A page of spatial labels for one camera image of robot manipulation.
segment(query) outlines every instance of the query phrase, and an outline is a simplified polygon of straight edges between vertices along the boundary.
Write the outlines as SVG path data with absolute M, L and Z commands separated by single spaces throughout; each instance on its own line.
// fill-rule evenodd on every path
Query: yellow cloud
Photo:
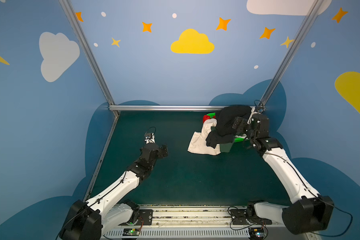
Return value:
M 341 74 L 335 81 L 335 88 L 360 113 L 360 73 Z
M 185 30 L 179 37 L 178 41 L 174 41 L 171 50 L 174 53 L 196 53 L 207 54 L 215 49 L 213 43 L 209 42 L 208 36 L 204 33 L 198 33 L 194 29 Z

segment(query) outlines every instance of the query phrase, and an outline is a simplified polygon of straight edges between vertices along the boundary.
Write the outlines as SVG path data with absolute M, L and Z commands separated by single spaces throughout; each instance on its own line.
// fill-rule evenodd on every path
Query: black cloth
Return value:
M 234 134 L 227 134 L 224 136 L 220 136 L 216 130 L 211 131 L 206 137 L 206 145 L 208 147 L 216 148 L 216 145 L 219 143 L 231 143 L 235 140 Z
M 232 128 L 236 117 L 248 119 L 252 108 L 245 105 L 234 105 L 216 112 L 216 129 L 211 131 L 206 138 L 206 145 L 216 148 L 220 143 L 231 143 L 235 140 L 236 129 Z
M 235 117 L 242 117 L 248 119 L 251 115 L 251 110 L 252 108 L 250 106 L 245 105 L 234 105 L 223 108 L 219 113 L 216 113 L 217 133 L 220 136 L 224 136 L 227 134 L 235 134 L 236 129 L 232 128 Z

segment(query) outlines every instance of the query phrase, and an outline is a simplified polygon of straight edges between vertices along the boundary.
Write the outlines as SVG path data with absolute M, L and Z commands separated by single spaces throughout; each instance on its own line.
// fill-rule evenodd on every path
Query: dark blue cloud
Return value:
M 211 100 L 209 105 L 253 105 L 254 100 L 261 99 L 270 82 L 270 79 L 262 81 L 243 94 L 224 93 L 218 95 Z
M 114 115 L 108 109 L 108 103 L 101 104 L 93 113 L 86 137 L 86 176 L 73 195 L 45 199 L 13 215 L 0 225 L 1 240 L 53 240 L 56 237 L 71 205 L 84 198 L 113 121 Z
M 160 105 L 160 104 L 146 100 L 132 100 L 132 101 L 120 103 L 119 105 Z
M 287 98 L 280 82 L 266 104 L 265 114 L 269 117 L 269 135 L 279 140 L 296 168 L 320 194 L 328 195 L 337 207 L 354 216 L 354 221 L 348 232 L 336 238 L 339 240 L 354 239 L 354 233 L 360 232 L 360 186 L 343 172 L 325 162 L 311 158 L 291 158 L 287 142 L 277 132 L 284 120 L 286 108 Z M 320 233 L 325 235 L 339 234 L 345 230 L 349 219 L 350 217 L 347 214 L 334 209 L 328 229 Z

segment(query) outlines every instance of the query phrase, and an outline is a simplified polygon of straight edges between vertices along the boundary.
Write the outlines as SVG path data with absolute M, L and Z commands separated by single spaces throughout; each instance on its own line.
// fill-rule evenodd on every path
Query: orange star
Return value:
M 260 38 L 268 38 L 271 36 L 271 33 L 275 30 L 276 28 L 274 29 L 268 29 L 268 28 L 265 28 L 264 29 L 264 33 L 263 35 L 260 37 Z
M 223 29 L 223 30 L 227 30 L 227 24 L 229 23 L 230 19 L 228 20 L 224 20 L 222 18 L 220 18 L 220 23 L 219 25 L 217 26 L 216 30 L 219 30 L 219 29 Z
M 77 16 L 77 20 L 79 20 L 80 22 L 84 22 L 83 19 L 81 18 L 81 12 L 76 13 Z
M 149 31 L 151 33 L 151 26 L 152 26 L 152 23 L 145 23 L 143 22 L 143 31 Z
M 332 18 L 332 20 L 336 20 L 337 23 L 340 22 L 341 18 L 346 15 L 348 12 L 343 11 L 342 8 L 337 12 L 337 14 Z

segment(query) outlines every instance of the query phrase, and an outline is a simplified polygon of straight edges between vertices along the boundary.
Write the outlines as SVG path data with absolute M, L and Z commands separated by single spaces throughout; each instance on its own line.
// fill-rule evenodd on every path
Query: white cloud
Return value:
M 324 12 L 332 0 L 324 0 L 319 14 Z M 314 0 L 248 0 L 247 9 L 254 14 L 277 14 L 305 16 Z
M 45 32 L 39 39 L 43 62 L 41 74 L 48 82 L 56 81 L 79 57 L 80 48 L 66 35 Z

